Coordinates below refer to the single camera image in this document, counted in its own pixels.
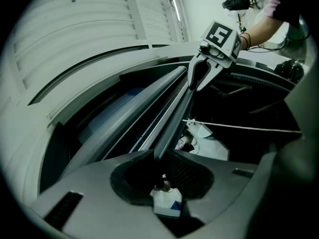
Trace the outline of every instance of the gray plastic panel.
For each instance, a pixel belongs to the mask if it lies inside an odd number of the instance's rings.
[[[105,152],[114,146],[129,127],[185,71],[186,68],[183,66],[176,68],[127,102],[84,143],[65,168],[61,177],[69,175],[81,166],[101,160]]]
[[[150,146],[154,143],[155,139],[157,138],[161,130],[164,128],[170,116],[175,112],[175,109],[178,106],[183,95],[185,94],[187,88],[188,88],[188,83],[186,82],[182,90],[179,92],[178,96],[175,98],[174,102],[170,105],[169,109],[166,111],[164,116],[161,118],[157,126],[150,133],[149,137],[146,139],[146,141],[144,142],[144,144],[141,146],[139,150],[149,149]]]
[[[179,136],[182,132],[177,132],[182,125],[182,128],[186,124],[183,122],[184,116],[188,116],[191,110],[191,107],[194,102],[194,90],[187,89],[183,98],[179,102],[177,108],[174,111],[174,114],[167,122],[167,127],[164,129],[163,133],[161,134],[160,138],[158,139],[155,147],[154,147],[154,157],[157,160],[162,159],[164,153],[168,149],[170,145],[176,146]]]
[[[187,206],[192,217],[198,218],[204,224],[212,221],[225,211],[246,187],[250,178],[234,174],[236,168],[255,172],[257,165],[239,162],[229,162],[188,152],[175,150],[181,156],[207,167],[214,175],[213,186],[201,199],[188,200]]]
[[[305,75],[285,101],[306,137],[319,135],[319,63]]]
[[[111,186],[114,169],[143,153],[130,153],[79,168],[40,195],[31,208],[44,218],[68,192],[76,192],[83,198],[62,227],[62,232],[72,238],[173,239],[151,206],[131,205]]]
[[[212,222],[207,223],[195,233],[185,236],[185,238],[246,238],[249,222],[267,188],[275,156],[275,153],[264,155],[254,176],[243,190],[239,192],[237,198],[234,199],[231,205],[224,209]],[[189,205],[189,208],[193,209],[192,216],[196,215],[194,208],[198,208],[196,206],[197,202],[193,201],[192,203],[190,201],[187,204]]]

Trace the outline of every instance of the white wall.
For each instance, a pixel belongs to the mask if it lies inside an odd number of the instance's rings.
[[[182,0],[192,40],[199,40],[203,32],[213,20],[238,29],[236,17],[228,16],[228,10],[223,9],[225,0]]]
[[[65,122],[124,70],[154,65],[160,57],[152,45],[183,42],[181,27],[175,23],[169,0],[34,0],[30,4],[0,54],[0,172],[18,201],[28,205],[37,197],[54,122]],[[28,105],[72,66],[131,46],[148,49],[114,55],[104,64],[88,64],[94,67],[82,68],[38,104]]]

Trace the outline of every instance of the black slot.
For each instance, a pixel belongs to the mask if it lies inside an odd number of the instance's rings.
[[[239,176],[243,176],[243,177],[247,177],[247,178],[251,178],[253,177],[254,175],[254,172],[253,171],[248,171],[248,170],[243,170],[243,169],[240,169],[240,168],[236,168],[234,171],[233,171],[234,174],[237,174]]]
[[[68,192],[44,218],[54,228],[61,230],[82,199],[78,193]]]
[[[58,123],[52,134],[43,159],[40,193],[57,182],[81,143],[71,128]]]
[[[259,70],[259,69],[254,69],[250,68],[248,66],[242,66],[242,65],[235,65],[230,68],[230,71],[232,74],[236,73],[237,75],[232,75],[234,77],[240,78],[239,75],[242,75],[243,80],[247,80],[246,75],[249,76],[251,82],[256,82],[256,83],[264,83],[265,85],[277,85],[279,86],[280,89],[285,88],[287,90],[292,90],[295,86],[294,83],[283,79],[281,77],[278,77],[276,74],[268,73],[267,71]],[[225,77],[225,74],[220,74],[219,76],[216,77],[218,78],[223,78]]]
[[[194,232],[204,225],[202,221],[193,217],[186,217],[183,219],[159,217],[159,219],[177,238]]]

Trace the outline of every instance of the vent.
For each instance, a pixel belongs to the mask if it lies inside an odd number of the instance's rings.
[[[178,188],[183,199],[200,199],[212,187],[214,175],[205,166],[184,157],[187,152],[167,150],[160,161],[161,174],[165,174],[172,188]]]
[[[82,197],[83,196],[78,193],[67,193],[44,220],[54,228],[61,230]]]

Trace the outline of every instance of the cable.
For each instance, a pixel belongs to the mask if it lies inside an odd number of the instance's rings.
[[[310,31],[308,32],[308,34],[307,34],[306,37],[304,37],[304,38],[301,38],[301,39],[291,39],[291,38],[287,35],[287,39],[288,39],[289,41],[305,41],[307,38],[309,38],[309,36],[310,36]],[[281,50],[281,49],[283,49],[284,47],[287,46],[287,39],[285,39],[284,45],[281,46],[280,48],[267,49],[267,48],[260,47],[260,45],[258,45],[258,47],[253,47],[253,48],[246,49],[246,50],[249,51],[249,52],[253,52],[253,53],[267,53],[267,52],[272,52],[272,51]],[[258,48],[262,48],[262,49],[265,49],[265,50],[268,50],[268,51],[250,51],[250,50],[252,50],[252,49],[258,49]]]
[[[198,146],[198,152],[197,153],[193,153],[194,155],[197,155],[197,154],[199,154],[199,143],[198,143],[198,141],[197,141],[197,139],[196,139],[196,136],[191,132],[191,131],[189,131],[189,130],[187,130],[193,137],[194,137],[194,139],[195,139],[195,141],[196,141],[196,143],[194,144],[194,147],[197,145]]]
[[[287,41],[285,40],[285,41],[284,41],[284,44],[283,44],[281,47],[276,48],[276,49],[263,48],[263,47],[260,47],[260,45],[258,45],[258,47],[250,48],[250,49],[248,49],[247,51],[253,52],[253,53],[268,53],[268,52],[272,52],[272,51],[276,51],[276,50],[281,50],[281,49],[283,49],[283,48],[286,46],[286,44],[287,44]],[[265,49],[265,50],[267,50],[267,51],[250,51],[250,50],[252,50],[252,49],[259,49],[259,48]]]
[[[166,191],[166,193],[171,193],[171,192],[173,192],[175,189],[176,189],[177,193],[178,193],[180,196],[182,196],[182,195],[178,192],[178,189],[177,189],[177,188],[172,188],[171,191]]]
[[[259,131],[272,131],[272,132],[282,132],[282,133],[302,133],[301,131],[293,131],[293,130],[257,128],[257,127],[246,127],[246,126],[237,126],[237,125],[223,125],[223,124],[200,122],[200,121],[196,121],[196,122],[197,122],[197,123],[200,123],[200,124],[206,124],[206,125],[216,125],[216,126],[224,126],[224,127],[232,127],[232,128],[241,128],[241,129],[250,129],[250,130],[259,130]]]

